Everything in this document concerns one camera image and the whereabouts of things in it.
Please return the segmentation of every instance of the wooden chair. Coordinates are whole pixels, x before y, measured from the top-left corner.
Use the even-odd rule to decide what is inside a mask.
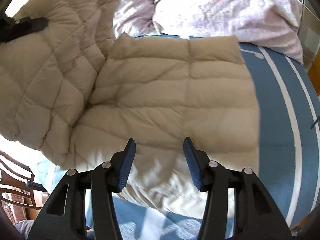
[[[15,165],[24,169],[25,171],[28,171],[30,173],[30,177],[26,177],[24,175],[19,174],[16,171],[14,171],[1,159],[1,156],[3,156],[5,159],[10,161],[11,163],[14,163]],[[33,183],[35,176],[32,173],[32,171],[30,170],[30,168],[28,166],[16,161],[15,159],[13,159],[12,157],[10,157],[9,155],[7,155],[6,153],[4,153],[2,151],[0,151],[0,163],[3,165],[4,168],[6,168],[12,174],[16,175],[17,177],[19,177],[21,179],[26,180],[28,182],[28,184],[30,184],[30,182]],[[18,191],[18,190],[14,190],[11,188],[0,187],[0,203],[1,203],[1,201],[4,201],[4,202],[11,203],[13,205],[21,206],[24,208],[31,208],[31,209],[35,209],[35,210],[41,209],[40,206],[36,205],[33,188],[27,187],[25,181],[13,178],[7,172],[5,172],[1,167],[0,167],[0,185],[7,185],[7,186],[21,189],[21,191]],[[30,199],[31,202],[30,201],[26,201],[26,202],[29,202],[31,204],[20,203],[20,202],[5,198],[5,197],[3,197],[2,193],[11,193],[11,194],[15,194],[15,195],[20,195],[26,199]]]

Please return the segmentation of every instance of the beige comforter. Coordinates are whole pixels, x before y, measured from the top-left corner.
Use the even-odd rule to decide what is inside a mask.
[[[134,138],[133,202],[203,215],[182,142],[258,172],[259,107],[235,36],[112,39],[119,0],[30,0],[49,25],[0,44],[0,133],[62,169],[93,169]]]

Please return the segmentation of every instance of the white stripe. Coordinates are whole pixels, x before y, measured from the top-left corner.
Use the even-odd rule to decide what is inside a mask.
[[[48,168],[48,174],[47,177],[45,178],[45,184],[44,184],[44,188],[51,193],[51,185],[52,185],[52,181],[54,178],[54,170],[56,169],[56,165],[54,165],[53,163],[49,163],[49,168]]]
[[[153,208],[147,212],[141,229],[140,240],[159,240],[166,216]]]
[[[284,81],[269,54],[266,52],[266,50],[262,47],[259,47],[262,54],[264,55],[265,59],[267,60],[271,70],[273,71],[273,74],[276,77],[276,80],[279,84],[281,93],[284,98],[284,103],[288,111],[290,124],[293,132],[293,141],[295,146],[295,173],[294,173],[294,184],[293,184],[293,191],[292,191],[292,197],[291,202],[286,218],[286,222],[288,226],[291,225],[294,213],[297,208],[298,199],[299,199],[299,193],[301,188],[301,178],[302,178],[302,147],[301,147],[301,139],[300,139],[300,132],[299,127],[297,123],[296,114],[294,112],[294,108],[292,105],[292,101],[290,99],[288,90],[284,84]]]
[[[297,75],[297,78],[300,82],[300,85],[306,95],[306,98],[308,100],[308,103],[309,103],[309,107],[310,107],[310,110],[311,110],[311,114],[312,114],[312,118],[313,120],[316,120],[317,119],[317,116],[316,116],[316,111],[315,111],[315,108],[312,104],[312,101],[311,101],[311,98],[310,98],[310,95],[309,95],[309,92],[306,88],[306,85],[304,84],[299,72],[297,71],[296,67],[294,66],[294,64],[292,63],[292,61],[287,57],[285,56],[285,58],[287,59],[287,61],[289,62],[290,66],[292,67],[293,71],[295,72],[295,74]],[[316,202],[317,202],[317,199],[318,199],[318,194],[319,194],[319,188],[320,188],[320,130],[319,130],[319,124],[316,123],[316,134],[317,134],[317,138],[318,138],[318,149],[319,149],[319,161],[318,161],[318,181],[317,181],[317,186],[316,186],[316,192],[315,192],[315,197],[313,199],[313,204],[312,204],[312,208],[311,208],[311,211],[316,207]]]

